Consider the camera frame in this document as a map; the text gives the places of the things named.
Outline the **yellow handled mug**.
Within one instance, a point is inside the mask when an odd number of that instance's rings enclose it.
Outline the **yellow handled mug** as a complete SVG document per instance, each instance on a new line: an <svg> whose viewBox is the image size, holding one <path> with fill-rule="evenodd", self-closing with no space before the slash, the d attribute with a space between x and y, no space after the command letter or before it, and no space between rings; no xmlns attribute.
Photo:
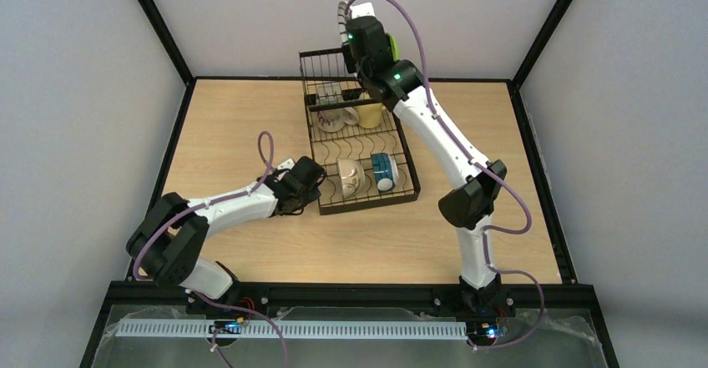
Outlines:
<svg viewBox="0 0 708 368"><path fill-rule="evenodd" d="M382 122L386 107L382 103L369 103L354 107L358 114L357 124L364 129L376 129Z"/></svg>

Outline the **white bowl dark rim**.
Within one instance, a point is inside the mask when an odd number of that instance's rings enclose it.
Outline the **white bowl dark rim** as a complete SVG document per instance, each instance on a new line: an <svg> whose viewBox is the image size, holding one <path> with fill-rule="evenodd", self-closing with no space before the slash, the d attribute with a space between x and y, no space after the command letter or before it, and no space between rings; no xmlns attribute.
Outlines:
<svg viewBox="0 0 708 368"><path fill-rule="evenodd" d="M372 172L377 190L380 193L393 191L398 183L397 162L391 154L375 153L370 155Z"/></svg>

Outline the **black wire dish rack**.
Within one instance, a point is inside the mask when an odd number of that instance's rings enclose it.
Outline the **black wire dish rack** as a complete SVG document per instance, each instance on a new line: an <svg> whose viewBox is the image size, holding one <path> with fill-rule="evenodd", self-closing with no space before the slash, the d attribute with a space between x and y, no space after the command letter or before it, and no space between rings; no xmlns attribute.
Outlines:
<svg viewBox="0 0 708 368"><path fill-rule="evenodd" d="M309 142L312 158L326 170L318 201L323 215L343 214L417 200L420 183L400 120L385 110L376 129L364 129L358 124L345 126L335 133L326 133L316 125L316 112L323 109L355 107L374 103L366 90L348 73L339 48L305 51L299 54ZM316 106L316 85L338 82L344 101L337 106ZM370 155L391 154L397 162L398 183L387 193L380 193L372 172ZM341 181L337 174L338 159L358 160L365 174L361 190L349 199L343 199Z"/></svg>

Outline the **blue striped white plate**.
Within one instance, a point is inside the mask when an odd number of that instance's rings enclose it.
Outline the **blue striped white plate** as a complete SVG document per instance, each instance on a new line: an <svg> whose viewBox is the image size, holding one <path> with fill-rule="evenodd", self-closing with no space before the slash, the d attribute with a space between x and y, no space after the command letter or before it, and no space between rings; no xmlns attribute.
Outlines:
<svg viewBox="0 0 708 368"><path fill-rule="evenodd" d="M345 45L349 42L349 34L346 30L346 24L351 18L350 7L347 1L340 1L337 5L337 25L341 44Z"/></svg>

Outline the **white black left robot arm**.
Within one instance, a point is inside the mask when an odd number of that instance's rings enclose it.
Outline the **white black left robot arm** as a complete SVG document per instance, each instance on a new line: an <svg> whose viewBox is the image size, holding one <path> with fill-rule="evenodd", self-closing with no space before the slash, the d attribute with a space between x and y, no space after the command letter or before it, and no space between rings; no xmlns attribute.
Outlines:
<svg viewBox="0 0 708 368"><path fill-rule="evenodd" d="M161 196L129 238L134 278L157 286L179 286L221 304L237 301L239 281L221 263L202 257L211 236L239 224L299 215L319 199L326 170L313 159L287 159L241 189L185 199Z"/></svg>

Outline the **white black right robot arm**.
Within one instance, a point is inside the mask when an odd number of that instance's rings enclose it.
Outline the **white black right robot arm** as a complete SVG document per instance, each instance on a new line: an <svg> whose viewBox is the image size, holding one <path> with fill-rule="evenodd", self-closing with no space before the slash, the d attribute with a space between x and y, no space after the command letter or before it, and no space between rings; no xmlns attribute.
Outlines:
<svg viewBox="0 0 708 368"><path fill-rule="evenodd" d="M452 187L438 202L444 219L458 234L462 256L460 279L474 303L498 292L500 278L489 268L483 226L491 224L499 179L507 168L490 162L466 140L426 90L422 72L409 60L397 59L381 22L373 16L342 18L345 62L360 85L427 145Z"/></svg>

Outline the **green plate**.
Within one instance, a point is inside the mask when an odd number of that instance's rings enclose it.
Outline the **green plate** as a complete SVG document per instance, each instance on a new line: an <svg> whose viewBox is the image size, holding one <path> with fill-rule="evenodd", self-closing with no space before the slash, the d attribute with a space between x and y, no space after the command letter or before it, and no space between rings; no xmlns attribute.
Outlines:
<svg viewBox="0 0 708 368"><path fill-rule="evenodd" d="M389 48L391 50L393 60L395 62L399 61L400 60L400 53L398 50L396 39L394 38L394 36L392 34L387 33L387 40L389 43Z"/></svg>

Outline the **small white patterned bowl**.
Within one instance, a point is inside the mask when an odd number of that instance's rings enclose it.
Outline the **small white patterned bowl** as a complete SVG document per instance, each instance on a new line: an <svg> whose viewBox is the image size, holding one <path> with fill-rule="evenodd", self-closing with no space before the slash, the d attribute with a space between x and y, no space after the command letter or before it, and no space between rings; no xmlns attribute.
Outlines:
<svg viewBox="0 0 708 368"><path fill-rule="evenodd" d="M336 168L341 181L343 199L355 196L361 190L365 181L364 169L361 163L354 159L338 159Z"/></svg>

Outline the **cream ceramic mug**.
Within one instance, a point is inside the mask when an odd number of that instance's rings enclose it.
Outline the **cream ceramic mug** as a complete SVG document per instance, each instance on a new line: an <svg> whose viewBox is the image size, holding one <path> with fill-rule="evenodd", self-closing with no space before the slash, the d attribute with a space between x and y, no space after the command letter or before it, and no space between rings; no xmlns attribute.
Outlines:
<svg viewBox="0 0 708 368"><path fill-rule="evenodd" d="M329 82L316 85L316 106L337 106L344 101L341 85ZM326 133L335 133L345 126L359 123L359 113L353 107L323 109L316 112L315 125Z"/></svg>

